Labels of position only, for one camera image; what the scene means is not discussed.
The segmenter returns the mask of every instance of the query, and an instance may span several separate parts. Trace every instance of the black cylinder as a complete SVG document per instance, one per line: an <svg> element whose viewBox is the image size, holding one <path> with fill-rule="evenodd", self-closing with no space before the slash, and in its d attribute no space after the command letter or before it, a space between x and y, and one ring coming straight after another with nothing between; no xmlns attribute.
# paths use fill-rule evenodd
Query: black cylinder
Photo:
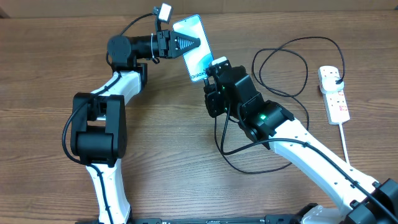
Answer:
<svg viewBox="0 0 398 224"><path fill-rule="evenodd" d="M128 37L131 44L131 53L139 58L159 57L159 47L157 44L157 36L147 35L142 37Z"/></svg>

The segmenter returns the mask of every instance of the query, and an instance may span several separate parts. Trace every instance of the power strip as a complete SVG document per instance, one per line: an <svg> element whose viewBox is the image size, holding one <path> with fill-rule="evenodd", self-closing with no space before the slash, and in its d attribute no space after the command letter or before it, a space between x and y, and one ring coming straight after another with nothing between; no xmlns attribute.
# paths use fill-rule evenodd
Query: power strip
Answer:
<svg viewBox="0 0 398 224"><path fill-rule="evenodd" d="M336 84L336 81L340 79L340 74L338 69L333 66L320 67L318 70L318 77L329 124L339 126L344 156L346 162L349 164L343 132L343 123L349 120L347 101L343 91L344 82Z"/></svg>

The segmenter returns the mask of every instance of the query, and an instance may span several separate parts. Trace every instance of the wooden surface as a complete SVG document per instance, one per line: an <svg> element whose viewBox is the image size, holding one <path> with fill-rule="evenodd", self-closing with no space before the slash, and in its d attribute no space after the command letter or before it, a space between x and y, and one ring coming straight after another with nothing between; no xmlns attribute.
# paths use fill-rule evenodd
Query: wooden surface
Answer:
<svg viewBox="0 0 398 224"><path fill-rule="evenodd" d="M166 2L176 14L393 10L397 0L0 0L11 18L123 16Z"/></svg>
<svg viewBox="0 0 398 224"><path fill-rule="evenodd" d="M90 176L64 155L61 133L74 94L109 80L106 43L132 19L0 20L0 223L73 223L98 217ZM213 14L202 19L215 57L225 55L247 70L260 48L310 35L335 40L346 59L351 120L344 129L351 163L381 182L398 180L396 12ZM153 20L147 18L127 35L153 30ZM324 40L303 40L288 48L302 54L310 69L298 97L310 113L310 132L342 157L338 127L328 124L317 77L322 65L341 68L338 51ZM256 71L265 57L259 57ZM304 75L302 61L283 52L264 69L270 86L289 93L301 88ZM305 123L298 104L256 86L265 99L278 101ZM190 82L182 58L149 62L148 84L126 108L123 179L136 218L258 217L295 213L309 202L333 206L295 166L262 175L232 170L216 150L214 120L207 114L202 87ZM247 143L232 124L226 148ZM263 147L229 158L246 170L287 163Z"/></svg>

